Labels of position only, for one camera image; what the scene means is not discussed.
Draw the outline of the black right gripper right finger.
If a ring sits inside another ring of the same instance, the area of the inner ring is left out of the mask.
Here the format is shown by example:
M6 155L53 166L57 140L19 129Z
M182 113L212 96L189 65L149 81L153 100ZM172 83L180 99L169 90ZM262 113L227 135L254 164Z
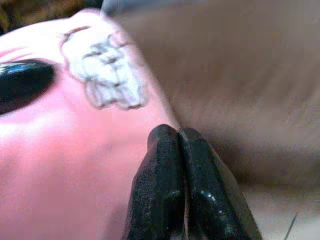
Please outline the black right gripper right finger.
M187 179L190 240L261 240L237 180L195 129L179 130Z

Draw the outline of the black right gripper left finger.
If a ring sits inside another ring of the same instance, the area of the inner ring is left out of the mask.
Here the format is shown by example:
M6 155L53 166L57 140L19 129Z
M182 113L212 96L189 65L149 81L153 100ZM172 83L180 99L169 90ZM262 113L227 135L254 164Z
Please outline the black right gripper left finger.
M185 194L178 133L161 124L148 135L147 153L132 180L122 239L185 239Z

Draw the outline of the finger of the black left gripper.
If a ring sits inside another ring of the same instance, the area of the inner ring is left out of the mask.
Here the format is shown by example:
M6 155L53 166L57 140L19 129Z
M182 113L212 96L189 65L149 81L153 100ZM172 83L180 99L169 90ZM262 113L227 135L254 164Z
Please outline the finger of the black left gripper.
M0 114L25 107L54 82L55 67L38 59L0 64Z

